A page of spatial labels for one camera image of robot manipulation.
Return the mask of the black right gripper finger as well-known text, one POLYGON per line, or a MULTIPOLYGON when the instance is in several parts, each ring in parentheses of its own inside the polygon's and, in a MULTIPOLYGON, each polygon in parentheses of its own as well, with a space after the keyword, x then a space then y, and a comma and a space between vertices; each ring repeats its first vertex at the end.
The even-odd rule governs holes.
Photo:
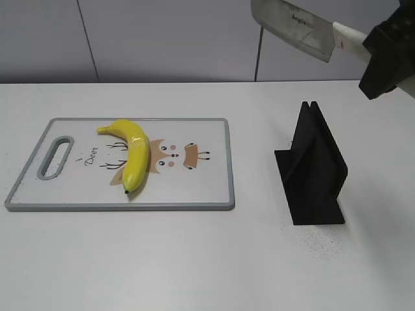
POLYGON ((399 7, 363 41, 370 61, 359 88, 370 100, 395 90, 414 77, 414 1, 399 7))

